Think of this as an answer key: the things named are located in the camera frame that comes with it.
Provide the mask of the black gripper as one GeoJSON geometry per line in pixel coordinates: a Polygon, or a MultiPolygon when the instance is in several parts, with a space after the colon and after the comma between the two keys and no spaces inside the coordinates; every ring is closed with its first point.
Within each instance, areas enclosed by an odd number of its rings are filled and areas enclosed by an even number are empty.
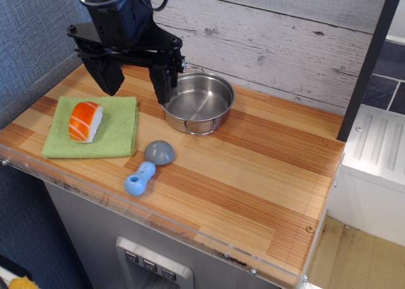
{"type": "Polygon", "coordinates": [[[150,68],[149,76],[159,104],[170,102],[177,87],[178,73],[187,61],[181,55],[182,40],[158,27],[151,0],[79,0],[91,21],[70,25],[68,36],[75,39],[76,51],[86,70],[101,90],[114,96],[125,77],[124,63],[150,68]]]}

